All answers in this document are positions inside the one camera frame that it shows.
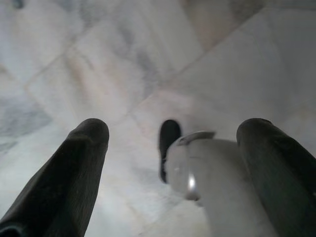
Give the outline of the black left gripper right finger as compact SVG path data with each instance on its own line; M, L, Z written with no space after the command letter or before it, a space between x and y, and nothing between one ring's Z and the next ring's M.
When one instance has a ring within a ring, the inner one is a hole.
M237 145L279 237L316 237L316 158L262 118L238 127Z

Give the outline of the silver robot leg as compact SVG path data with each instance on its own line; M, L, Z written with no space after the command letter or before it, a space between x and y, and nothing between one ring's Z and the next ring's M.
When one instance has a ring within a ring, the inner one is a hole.
M278 237L254 191L236 142L195 132L166 152L167 183L204 208L210 237Z

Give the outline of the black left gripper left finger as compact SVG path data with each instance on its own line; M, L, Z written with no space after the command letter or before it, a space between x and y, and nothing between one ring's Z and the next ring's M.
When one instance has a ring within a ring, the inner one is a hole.
M105 122L81 122L0 219L0 237L84 237L108 143Z

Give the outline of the black robot foot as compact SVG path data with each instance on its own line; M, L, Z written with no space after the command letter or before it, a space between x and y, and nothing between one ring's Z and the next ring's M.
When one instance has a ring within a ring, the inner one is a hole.
M167 183L165 164L169 147L182 136L180 124L172 119L164 121L159 130L158 150L160 155L159 177L163 183Z

